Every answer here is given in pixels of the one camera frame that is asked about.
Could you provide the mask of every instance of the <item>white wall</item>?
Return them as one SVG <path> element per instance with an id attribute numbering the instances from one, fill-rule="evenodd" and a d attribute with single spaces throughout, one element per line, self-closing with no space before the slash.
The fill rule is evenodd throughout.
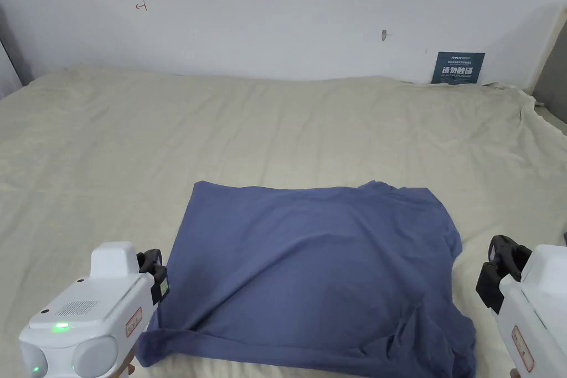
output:
<path id="1" fill-rule="evenodd" d="M 0 0 L 0 37 L 26 80 L 88 63 L 427 82 L 438 51 L 461 50 L 487 53 L 481 82 L 527 87 L 564 1 Z"/>

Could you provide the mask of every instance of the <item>green indicator light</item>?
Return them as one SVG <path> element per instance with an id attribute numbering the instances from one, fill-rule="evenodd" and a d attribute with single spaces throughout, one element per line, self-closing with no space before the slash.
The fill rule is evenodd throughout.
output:
<path id="1" fill-rule="evenodd" d="M 53 332 L 67 332 L 69 330 L 69 324 L 55 324 Z"/>

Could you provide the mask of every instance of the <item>wrinkled fabric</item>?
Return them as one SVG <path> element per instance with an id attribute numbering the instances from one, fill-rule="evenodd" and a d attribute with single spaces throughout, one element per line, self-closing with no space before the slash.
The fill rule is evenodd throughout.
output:
<path id="1" fill-rule="evenodd" d="M 472 377 L 474 328 L 451 295 L 461 251 L 427 189 L 199 182 L 167 263 L 171 291 L 137 357 Z"/>

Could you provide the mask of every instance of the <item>black clamp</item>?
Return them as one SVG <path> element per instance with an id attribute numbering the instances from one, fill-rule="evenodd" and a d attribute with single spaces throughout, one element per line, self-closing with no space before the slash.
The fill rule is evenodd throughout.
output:
<path id="1" fill-rule="evenodd" d="M 167 269 L 163 265 L 162 252 L 158 249 L 148 250 L 145 253 L 138 253 L 138 265 L 140 273 L 149 273 L 154 277 L 154 284 L 151 287 L 151 298 L 154 305 L 165 299 L 169 293 L 169 283 L 167 282 Z"/>
<path id="2" fill-rule="evenodd" d="M 528 262 L 531 250 L 523 245 L 517 244 L 512 238 L 503 235 L 492 237 L 488 249 L 488 262 L 482 265 L 480 276 L 476 283 L 476 292 L 480 295 L 482 302 L 493 309 L 496 314 L 504 302 L 504 296 L 500 292 L 500 281 L 511 275 L 517 282 L 522 279 L 522 270 Z"/>

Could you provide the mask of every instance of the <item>beige bed sheet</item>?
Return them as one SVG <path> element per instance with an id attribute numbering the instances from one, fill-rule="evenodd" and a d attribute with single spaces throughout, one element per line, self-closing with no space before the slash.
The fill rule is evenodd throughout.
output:
<path id="1" fill-rule="evenodd" d="M 284 82 L 78 68 L 0 101 L 0 368 L 27 376 L 18 334 L 88 275 L 103 241 L 167 258 L 196 181 L 275 188 L 381 180 L 428 187 L 463 238 L 455 303 L 477 328 L 478 376 L 512 364 L 475 292 L 495 234 L 560 244 L 567 137 L 516 89 L 382 77 Z M 135 377 L 329 377 L 171 356 Z"/>

